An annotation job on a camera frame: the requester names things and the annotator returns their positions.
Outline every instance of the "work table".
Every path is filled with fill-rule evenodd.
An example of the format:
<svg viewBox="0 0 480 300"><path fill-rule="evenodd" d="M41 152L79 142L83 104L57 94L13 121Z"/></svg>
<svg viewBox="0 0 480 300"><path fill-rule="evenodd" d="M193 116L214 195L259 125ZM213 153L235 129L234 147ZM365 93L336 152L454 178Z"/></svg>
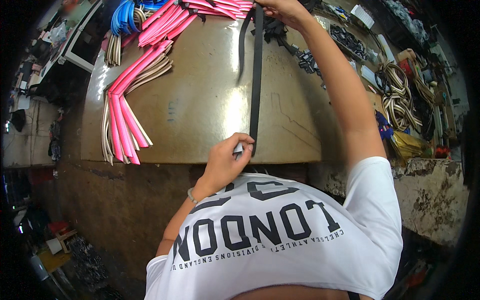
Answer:
<svg viewBox="0 0 480 300"><path fill-rule="evenodd" d="M171 71L126 96L153 142L137 151L142 163L206 163L210 147L234 132L249 132L253 40L245 38L245 69L239 72L238 40L243 20L195 19L168 53ZM306 48L297 31L289 43ZM103 161L102 92L138 59L136 40L123 49L121 65L109 68L100 51L87 89L82 124L82 159ZM264 42L257 151L252 163L337 160L339 128L322 79L307 74L276 41Z"/></svg>

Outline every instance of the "wire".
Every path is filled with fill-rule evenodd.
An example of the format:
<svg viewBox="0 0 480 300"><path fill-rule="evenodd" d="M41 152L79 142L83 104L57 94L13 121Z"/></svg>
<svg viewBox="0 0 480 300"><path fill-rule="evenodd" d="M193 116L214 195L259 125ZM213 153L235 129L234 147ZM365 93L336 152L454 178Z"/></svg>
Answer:
<svg viewBox="0 0 480 300"><path fill-rule="evenodd" d="M377 72L375 72L375 82L377 83L377 86L382 90L383 94L387 97L392 96L392 86L390 82L388 81L382 66L378 69Z"/></svg>

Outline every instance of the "black webbing belt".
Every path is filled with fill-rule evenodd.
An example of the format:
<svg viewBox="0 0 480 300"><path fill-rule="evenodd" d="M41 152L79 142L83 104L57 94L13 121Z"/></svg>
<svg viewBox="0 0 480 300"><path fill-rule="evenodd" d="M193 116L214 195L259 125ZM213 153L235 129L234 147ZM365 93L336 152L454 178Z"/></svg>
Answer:
<svg viewBox="0 0 480 300"><path fill-rule="evenodd" d="M264 11L257 3L257 8L251 8L247 13L239 34L239 76L237 82L243 74L243 65L245 63L245 33L247 31L250 19L255 15L255 46L253 51L253 79L252 79L252 102L250 104L250 136L255 140L253 144L252 156L255 155L258 135L258 116L260 112L260 91L262 83L262 46L264 30Z"/></svg>

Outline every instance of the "white t-shirt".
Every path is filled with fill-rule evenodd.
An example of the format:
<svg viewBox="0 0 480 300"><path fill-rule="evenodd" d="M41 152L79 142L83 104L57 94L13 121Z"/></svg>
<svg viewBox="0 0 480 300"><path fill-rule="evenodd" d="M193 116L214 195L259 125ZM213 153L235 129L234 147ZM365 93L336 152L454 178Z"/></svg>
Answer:
<svg viewBox="0 0 480 300"><path fill-rule="evenodd" d="M272 285L381 299L402 251L390 163L351 171L343 206L308 185L240 174L188 214L168 255L147 265L145 299L230 299Z"/></svg>

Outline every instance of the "hand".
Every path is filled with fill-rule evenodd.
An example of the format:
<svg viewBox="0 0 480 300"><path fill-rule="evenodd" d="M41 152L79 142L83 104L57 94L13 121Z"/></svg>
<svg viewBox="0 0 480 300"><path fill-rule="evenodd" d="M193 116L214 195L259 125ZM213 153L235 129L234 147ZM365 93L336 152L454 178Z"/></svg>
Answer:
<svg viewBox="0 0 480 300"><path fill-rule="evenodd" d="M305 21L312 18L297 0L256 0L256 2L264 7L265 15L274 17L300 32L303 30Z"/></svg>
<svg viewBox="0 0 480 300"><path fill-rule="evenodd" d="M213 146L208 154L205 172L192 191L193 197L200 201L231 183L250 161L254 142L248 134L237 132ZM242 144L243 154L236 160L233 149L238 143Z"/></svg>

